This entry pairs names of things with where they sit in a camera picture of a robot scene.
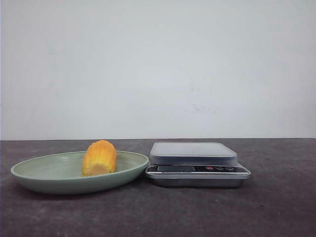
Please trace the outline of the pale green plate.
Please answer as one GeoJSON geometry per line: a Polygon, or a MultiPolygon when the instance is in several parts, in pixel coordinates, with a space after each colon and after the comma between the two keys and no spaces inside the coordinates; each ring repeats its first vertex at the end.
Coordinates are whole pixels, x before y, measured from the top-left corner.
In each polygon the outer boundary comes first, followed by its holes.
{"type": "Polygon", "coordinates": [[[125,185],[149,166],[143,154],[118,151],[116,170],[110,174],[82,176],[84,151],[46,155],[22,161],[11,168],[22,187],[44,194],[73,195],[104,191],[125,185]]]}

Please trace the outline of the silver digital kitchen scale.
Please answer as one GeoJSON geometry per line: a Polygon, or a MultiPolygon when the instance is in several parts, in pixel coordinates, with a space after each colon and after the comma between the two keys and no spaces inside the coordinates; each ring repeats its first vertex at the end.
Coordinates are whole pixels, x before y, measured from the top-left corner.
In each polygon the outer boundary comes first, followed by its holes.
{"type": "Polygon", "coordinates": [[[251,172],[237,153],[218,142],[156,142],[146,176],[160,187],[235,188],[251,172]]]}

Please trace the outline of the yellow corn cob piece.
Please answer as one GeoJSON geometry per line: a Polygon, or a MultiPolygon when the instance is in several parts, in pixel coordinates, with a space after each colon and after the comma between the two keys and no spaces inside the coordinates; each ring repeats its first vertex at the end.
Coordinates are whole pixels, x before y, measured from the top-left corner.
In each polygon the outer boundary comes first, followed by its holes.
{"type": "Polygon", "coordinates": [[[82,160],[82,176],[95,176],[114,173],[117,165],[117,153],[114,145],[106,140],[92,143],[82,160]]]}

